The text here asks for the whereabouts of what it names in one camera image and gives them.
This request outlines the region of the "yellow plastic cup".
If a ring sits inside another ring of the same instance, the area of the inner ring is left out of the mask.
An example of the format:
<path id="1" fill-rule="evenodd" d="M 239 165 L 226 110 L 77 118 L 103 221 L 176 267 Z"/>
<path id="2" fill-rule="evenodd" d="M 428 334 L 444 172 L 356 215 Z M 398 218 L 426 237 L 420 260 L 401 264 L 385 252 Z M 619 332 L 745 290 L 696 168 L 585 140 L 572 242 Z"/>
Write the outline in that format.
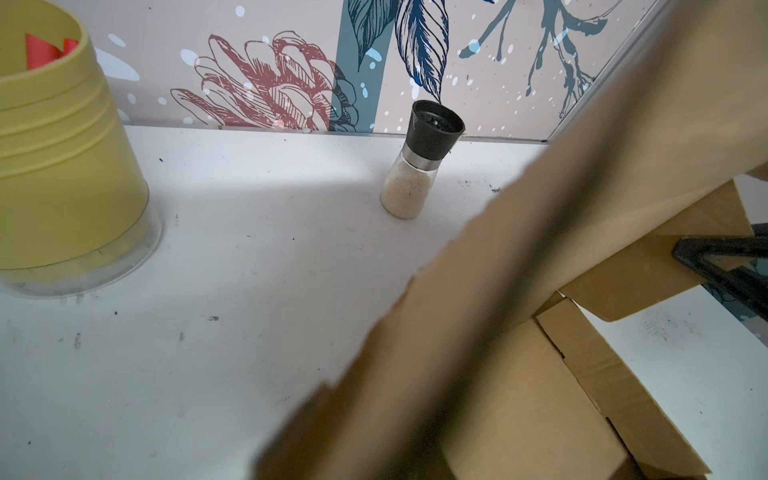
<path id="1" fill-rule="evenodd" d="M 82 23 L 1 5 L 1 286 L 66 297 L 112 283 L 162 224 Z"/>

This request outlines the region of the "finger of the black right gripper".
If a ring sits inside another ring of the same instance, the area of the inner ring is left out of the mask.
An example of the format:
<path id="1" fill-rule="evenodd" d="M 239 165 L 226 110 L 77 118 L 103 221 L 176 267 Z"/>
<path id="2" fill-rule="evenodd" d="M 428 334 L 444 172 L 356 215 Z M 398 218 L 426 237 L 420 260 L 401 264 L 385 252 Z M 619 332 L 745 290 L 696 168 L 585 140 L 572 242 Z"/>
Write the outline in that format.
<path id="1" fill-rule="evenodd" d="M 683 237 L 672 257 L 704 280 L 727 308 L 741 305 L 767 320 L 767 224 L 752 236 Z"/>

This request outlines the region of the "brown cardboard box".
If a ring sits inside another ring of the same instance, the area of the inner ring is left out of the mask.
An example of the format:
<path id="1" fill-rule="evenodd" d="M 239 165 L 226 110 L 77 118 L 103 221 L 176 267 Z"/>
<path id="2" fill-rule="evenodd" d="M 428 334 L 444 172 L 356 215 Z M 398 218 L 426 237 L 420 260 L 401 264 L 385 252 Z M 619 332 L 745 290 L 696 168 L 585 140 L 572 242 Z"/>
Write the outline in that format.
<path id="1" fill-rule="evenodd" d="M 767 5 L 673 1 L 640 53 L 411 278 L 256 479 L 384 479 L 443 431 L 516 319 L 767 159 Z"/>

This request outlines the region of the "glass spice grinder black cap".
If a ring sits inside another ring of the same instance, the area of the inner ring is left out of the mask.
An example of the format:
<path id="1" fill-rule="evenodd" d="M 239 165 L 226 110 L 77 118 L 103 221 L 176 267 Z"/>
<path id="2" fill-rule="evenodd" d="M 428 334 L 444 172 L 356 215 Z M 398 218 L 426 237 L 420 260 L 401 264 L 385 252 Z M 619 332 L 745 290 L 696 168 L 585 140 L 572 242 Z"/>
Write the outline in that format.
<path id="1" fill-rule="evenodd" d="M 421 212 L 438 169 L 465 131 L 451 109 L 431 100 L 412 104 L 405 142 L 384 180 L 383 208 L 396 218 L 411 220 Z"/>

